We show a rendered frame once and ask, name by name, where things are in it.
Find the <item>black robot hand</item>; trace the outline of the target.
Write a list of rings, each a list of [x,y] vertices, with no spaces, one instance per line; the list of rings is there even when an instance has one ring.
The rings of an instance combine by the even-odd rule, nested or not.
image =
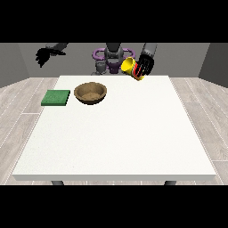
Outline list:
[[[137,68],[135,70],[135,74],[137,77],[149,75],[154,66],[153,58],[146,54],[141,54],[139,60],[136,63]]]
[[[51,55],[65,55],[65,52],[50,48],[41,48],[36,53],[37,64],[40,67],[43,67],[45,63],[50,59]]]

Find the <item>yellow cup with melon print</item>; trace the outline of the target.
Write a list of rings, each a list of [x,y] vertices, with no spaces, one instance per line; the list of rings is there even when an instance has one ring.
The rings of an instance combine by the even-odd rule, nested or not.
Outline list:
[[[144,76],[136,72],[138,64],[133,57],[127,57],[121,64],[121,71],[136,80],[143,80]]]

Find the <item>green square pad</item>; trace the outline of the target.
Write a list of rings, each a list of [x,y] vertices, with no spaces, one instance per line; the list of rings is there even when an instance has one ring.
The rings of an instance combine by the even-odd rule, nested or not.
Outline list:
[[[48,90],[45,93],[42,106],[65,106],[69,98],[70,90]]]

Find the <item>brown wooden bowl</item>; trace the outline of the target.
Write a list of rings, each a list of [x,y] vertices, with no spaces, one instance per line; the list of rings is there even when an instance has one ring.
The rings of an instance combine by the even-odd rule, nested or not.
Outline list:
[[[87,105],[101,102],[107,94],[107,87],[101,83],[88,82],[77,86],[74,90],[76,98]]]

